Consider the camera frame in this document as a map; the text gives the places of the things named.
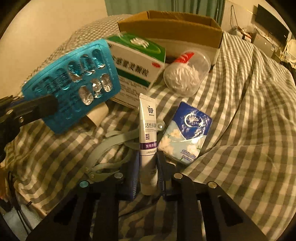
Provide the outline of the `blue tissue pack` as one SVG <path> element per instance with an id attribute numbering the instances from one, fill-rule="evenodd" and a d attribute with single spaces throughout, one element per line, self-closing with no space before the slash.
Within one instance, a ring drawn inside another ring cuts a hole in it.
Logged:
<path id="1" fill-rule="evenodd" d="M 184 165 L 194 162 L 203 147 L 212 119 L 181 102 L 158 144 L 158 150 Z"/>

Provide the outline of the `blue pill blister pack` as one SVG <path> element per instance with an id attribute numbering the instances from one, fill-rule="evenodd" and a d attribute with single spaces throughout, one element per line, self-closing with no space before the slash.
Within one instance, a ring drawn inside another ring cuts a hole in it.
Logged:
<path id="1" fill-rule="evenodd" d="M 57 111 L 43 119 L 54 133 L 63 133 L 121 90 L 111 51 L 104 39 L 83 45 L 35 74 L 22 87 L 27 100 L 56 97 Z"/>

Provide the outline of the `beige tape roll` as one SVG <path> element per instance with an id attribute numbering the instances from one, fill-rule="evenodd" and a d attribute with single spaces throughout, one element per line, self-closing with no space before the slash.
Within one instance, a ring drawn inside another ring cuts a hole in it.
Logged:
<path id="1" fill-rule="evenodd" d="M 107 117 L 109 112 L 105 102 L 95 106 L 87 115 L 86 121 L 92 126 L 100 126 L 101 122 Z"/>

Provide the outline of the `white cream tube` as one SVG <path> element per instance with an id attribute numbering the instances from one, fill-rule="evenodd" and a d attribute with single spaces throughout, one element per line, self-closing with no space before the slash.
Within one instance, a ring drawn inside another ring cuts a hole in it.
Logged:
<path id="1" fill-rule="evenodd" d="M 139 95 L 139 158 L 140 191 L 151 196 L 157 190 L 157 115 L 156 101 L 144 94 Z"/>

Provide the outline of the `grey white checkered bedspread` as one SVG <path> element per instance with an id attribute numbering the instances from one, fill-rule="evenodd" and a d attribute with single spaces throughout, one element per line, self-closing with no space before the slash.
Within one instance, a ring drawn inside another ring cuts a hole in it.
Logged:
<path id="1" fill-rule="evenodd" d="M 184 102 L 212 118 L 198 159 L 182 172 L 200 183 L 215 181 L 276 240 L 295 215 L 295 82 L 284 66 L 253 44 L 223 35 L 218 60 L 196 96 Z M 99 127 L 79 124 L 55 135 L 43 121 L 21 128 L 1 169 L 15 188 L 48 213 L 85 178 L 82 166 L 113 130 L 138 125 L 138 112 L 113 101 Z"/>

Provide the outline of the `clear cotton swab container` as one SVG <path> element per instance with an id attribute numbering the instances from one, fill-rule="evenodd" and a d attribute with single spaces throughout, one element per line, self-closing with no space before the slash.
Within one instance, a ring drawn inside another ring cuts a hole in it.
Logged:
<path id="1" fill-rule="evenodd" d="M 164 82 L 180 96 L 193 96 L 210 68 L 211 62 L 207 55 L 197 50 L 187 50 L 165 68 Z"/>

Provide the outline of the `green white medicine box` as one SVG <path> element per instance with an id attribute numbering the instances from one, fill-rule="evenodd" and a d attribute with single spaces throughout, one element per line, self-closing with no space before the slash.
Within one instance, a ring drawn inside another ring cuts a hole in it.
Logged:
<path id="1" fill-rule="evenodd" d="M 137 109 L 139 94 L 147 94 L 165 68 L 166 49 L 148 39 L 119 33 L 105 39 L 116 67 L 121 91 L 112 100 Z"/>

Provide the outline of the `brown cardboard box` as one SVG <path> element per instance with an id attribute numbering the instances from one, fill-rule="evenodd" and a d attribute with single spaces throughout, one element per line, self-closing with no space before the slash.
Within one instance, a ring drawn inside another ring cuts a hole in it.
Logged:
<path id="1" fill-rule="evenodd" d="M 117 22 L 121 32 L 149 39 L 166 49 L 166 56 L 177 58 L 190 50 L 208 56 L 213 67 L 218 59 L 223 31 L 208 17 L 175 11 L 142 11 Z"/>

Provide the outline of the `grey mini fridge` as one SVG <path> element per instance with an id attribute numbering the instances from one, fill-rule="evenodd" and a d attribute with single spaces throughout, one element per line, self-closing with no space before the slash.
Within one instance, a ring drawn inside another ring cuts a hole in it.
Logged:
<path id="1" fill-rule="evenodd" d="M 264 54 L 266 54 L 267 57 L 272 57 L 275 47 L 269 40 L 260 35 L 260 33 L 254 33 L 252 43 Z"/>

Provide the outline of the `green curtain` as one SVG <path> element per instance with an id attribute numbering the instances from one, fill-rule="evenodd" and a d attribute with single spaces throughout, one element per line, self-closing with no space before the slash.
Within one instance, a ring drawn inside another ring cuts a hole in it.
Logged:
<path id="1" fill-rule="evenodd" d="M 136 14 L 141 11 L 177 11 L 213 18 L 219 25 L 225 0 L 106 0 L 107 15 Z"/>

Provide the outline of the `black wall television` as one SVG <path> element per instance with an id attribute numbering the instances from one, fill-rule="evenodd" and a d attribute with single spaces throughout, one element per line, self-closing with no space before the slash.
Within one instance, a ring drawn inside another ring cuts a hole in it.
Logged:
<path id="1" fill-rule="evenodd" d="M 257 7 L 255 22 L 264 27 L 281 44 L 286 44 L 289 30 L 267 9 L 260 4 Z"/>

